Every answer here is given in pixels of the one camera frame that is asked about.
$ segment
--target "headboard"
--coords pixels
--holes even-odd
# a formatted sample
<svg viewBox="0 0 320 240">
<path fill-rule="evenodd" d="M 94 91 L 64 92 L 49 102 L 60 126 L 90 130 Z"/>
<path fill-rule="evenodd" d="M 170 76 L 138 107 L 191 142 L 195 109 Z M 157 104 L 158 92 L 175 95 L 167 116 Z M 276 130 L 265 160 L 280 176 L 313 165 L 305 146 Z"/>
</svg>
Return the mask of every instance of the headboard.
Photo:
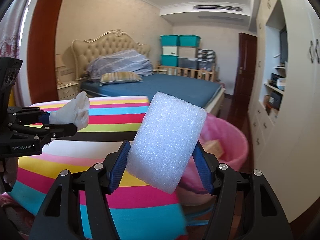
<svg viewBox="0 0 320 240">
<path fill-rule="evenodd" d="M 86 78 L 88 63 L 99 56 L 135 49 L 148 57 L 151 50 L 150 45 L 135 42 L 126 32 L 121 30 L 108 31 L 94 40 L 74 40 L 71 49 L 76 63 L 76 81 Z"/>
</svg>

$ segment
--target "curtain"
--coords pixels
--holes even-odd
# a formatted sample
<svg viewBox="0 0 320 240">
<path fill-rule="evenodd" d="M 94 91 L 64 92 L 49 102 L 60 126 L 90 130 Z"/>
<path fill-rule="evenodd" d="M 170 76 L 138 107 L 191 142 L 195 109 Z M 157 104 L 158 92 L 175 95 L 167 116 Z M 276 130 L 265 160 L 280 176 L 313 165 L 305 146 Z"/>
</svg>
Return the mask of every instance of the curtain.
<svg viewBox="0 0 320 240">
<path fill-rule="evenodd" d="M 29 0 L 14 0 L 0 22 L 0 57 L 19 58 L 20 32 Z M 21 106 L 21 93 L 16 82 L 15 104 Z"/>
</svg>

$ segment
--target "white foam block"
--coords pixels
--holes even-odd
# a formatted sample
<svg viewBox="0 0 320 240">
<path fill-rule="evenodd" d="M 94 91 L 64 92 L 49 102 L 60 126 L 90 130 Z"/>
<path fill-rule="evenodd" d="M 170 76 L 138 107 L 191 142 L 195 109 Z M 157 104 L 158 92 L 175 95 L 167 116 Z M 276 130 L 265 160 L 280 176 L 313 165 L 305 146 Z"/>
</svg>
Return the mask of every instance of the white foam block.
<svg viewBox="0 0 320 240">
<path fill-rule="evenodd" d="M 127 171 L 169 194 L 176 189 L 207 112 L 157 92 L 132 143 Z"/>
</svg>

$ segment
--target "metal bolt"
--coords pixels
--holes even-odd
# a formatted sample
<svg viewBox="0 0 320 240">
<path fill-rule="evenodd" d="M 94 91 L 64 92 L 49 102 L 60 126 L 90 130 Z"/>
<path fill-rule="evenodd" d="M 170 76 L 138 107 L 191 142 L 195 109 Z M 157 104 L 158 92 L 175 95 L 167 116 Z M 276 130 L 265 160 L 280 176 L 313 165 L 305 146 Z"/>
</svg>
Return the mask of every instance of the metal bolt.
<svg viewBox="0 0 320 240">
<path fill-rule="evenodd" d="M 103 164 L 102 164 L 102 163 L 97 163 L 97 164 L 94 166 L 94 168 L 95 168 L 96 170 L 101 170 L 101 169 L 103 168 Z"/>
<path fill-rule="evenodd" d="M 259 176 L 262 175 L 262 172 L 259 171 L 259 170 L 254 170 L 254 171 L 253 171 L 253 174 L 259 177 Z"/>
<path fill-rule="evenodd" d="M 68 173 L 69 173 L 68 170 L 63 170 L 63 171 L 60 172 L 60 175 L 61 176 L 66 176 L 66 175 L 68 175 Z"/>
<path fill-rule="evenodd" d="M 228 168 L 228 165 L 226 165 L 224 163 L 219 164 L 219 169 L 226 170 L 227 168 Z"/>
</svg>

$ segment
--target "air vent grille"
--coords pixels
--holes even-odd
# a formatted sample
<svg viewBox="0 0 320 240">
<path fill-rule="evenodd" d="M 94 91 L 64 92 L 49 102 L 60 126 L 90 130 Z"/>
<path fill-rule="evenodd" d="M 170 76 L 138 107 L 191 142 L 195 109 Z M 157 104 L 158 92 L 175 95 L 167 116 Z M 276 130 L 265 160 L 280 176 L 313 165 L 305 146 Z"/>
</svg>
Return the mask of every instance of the air vent grille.
<svg viewBox="0 0 320 240">
<path fill-rule="evenodd" d="M 235 6 L 225 6 L 225 5 L 194 5 L 194 10 L 200 9 L 216 9 L 216 10 L 229 10 L 229 11 L 238 11 L 242 12 L 242 7 L 235 7 Z"/>
<path fill-rule="evenodd" d="M 213 15 L 202 15 L 198 16 L 199 19 L 210 19 L 210 20 L 228 20 L 234 22 L 243 22 L 243 19 L 233 18 L 233 17 L 223 17 L 223 16 L 213 16 Z"/>
</svg>

